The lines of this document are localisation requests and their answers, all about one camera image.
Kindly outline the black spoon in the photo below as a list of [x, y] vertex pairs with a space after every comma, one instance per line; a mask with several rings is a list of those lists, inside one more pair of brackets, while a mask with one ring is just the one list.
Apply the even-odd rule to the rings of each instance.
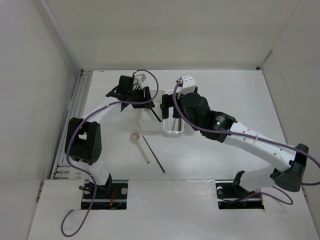
[[155, 116], [155, 118], [161, 123], [162, 120], [160, 119], [160, 117], [157, 115], [157, 113], [154, 111], [153, 108], [150, 108], [150, 111], [152, 112], [152, 114]]

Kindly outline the cream wooden spoon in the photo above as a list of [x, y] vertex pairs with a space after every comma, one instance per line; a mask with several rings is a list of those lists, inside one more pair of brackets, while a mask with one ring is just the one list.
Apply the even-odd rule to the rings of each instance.
[[136, 144], [136, 146], [138, 147], [139, 151], [141, 152], [144, 160], [146, 161], [147, 164], [150, 163], [150, 160], [148, 158], [148, 156], [146, 155], [142, 145], [141, 145], [141, 142], [140, 142], [140, 134], [137, 133], [137, 132], [133, 132], [130, 136], [130, 140]]

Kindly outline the dark thin chopstick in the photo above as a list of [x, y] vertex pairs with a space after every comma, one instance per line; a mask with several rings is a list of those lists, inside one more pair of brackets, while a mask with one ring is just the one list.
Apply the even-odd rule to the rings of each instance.
[[163, 166], [161, 165], [160, 161], [158, 160], [157, 156], [155, 155], [154, 151], [152, 150], [151, 146], [149, 145], [147, 139], [145, 138], [144, 135], [142, 135], [143, 140], [145, 141], [146, 145], [148, 146], [150, 152], [152, 153], [154, 159], [156, 160], [157, 164], [159, 165], [161, 171], [163, 172], [163, 174], [166, 173], [166, 171], [164, 170]]

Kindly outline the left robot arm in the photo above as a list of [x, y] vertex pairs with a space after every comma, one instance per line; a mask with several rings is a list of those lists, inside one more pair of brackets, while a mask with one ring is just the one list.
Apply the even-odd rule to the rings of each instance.
[[151, 94], [142, 82], [146, 76], [121, 75], [118, 85], [108, 92], [100, 105], [82, 117], [68, 122], [64, 152], [66, 161], [75, 170], [89, 176], [87, 191], [107, 198], [112, 192], [112, 176], [100, 159], [102, 153], [101, 128], [115, 115], [131, 105], [135, 109], [155, 106], [156, 94]]

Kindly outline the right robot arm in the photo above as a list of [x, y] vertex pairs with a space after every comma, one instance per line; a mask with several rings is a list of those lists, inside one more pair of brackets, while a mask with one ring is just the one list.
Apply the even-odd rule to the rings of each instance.
[[267, 187], [300, 191], [309, 151], [306, 145], [285, 145], [259, 134], [235, 117], [210, 109], [207, 99], [197, 90], [194, 87], [187, 92], [164, 94], [160, 104], [163, 119], [183, 118], [205, 138], [242, 149], [269, 164], [254, 171], [239, 171], [231, 185], [235, 196], [243, 197]]

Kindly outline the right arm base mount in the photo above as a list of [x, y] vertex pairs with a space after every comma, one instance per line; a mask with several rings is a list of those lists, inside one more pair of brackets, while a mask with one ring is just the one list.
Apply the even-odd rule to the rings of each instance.
[[247, 191], [240, 186], [240, 179], [244, 171], [239, 171], [233, 180], [216, 180], [217, 205], [220, 210], [264, 210], [264, 203], [260, 194]]

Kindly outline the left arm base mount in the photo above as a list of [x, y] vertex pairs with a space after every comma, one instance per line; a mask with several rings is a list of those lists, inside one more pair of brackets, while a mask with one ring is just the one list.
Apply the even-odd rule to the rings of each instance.
[[[79, 187], [83, 191], [81, 209], [88, 210], [94, 194], [92, 182], [85, 182], [84, 186]], [[126, 210], [129, 185], [127, 180], [113, 180], [111, 189], [104, 192], [97, 190], [92, 210]]]

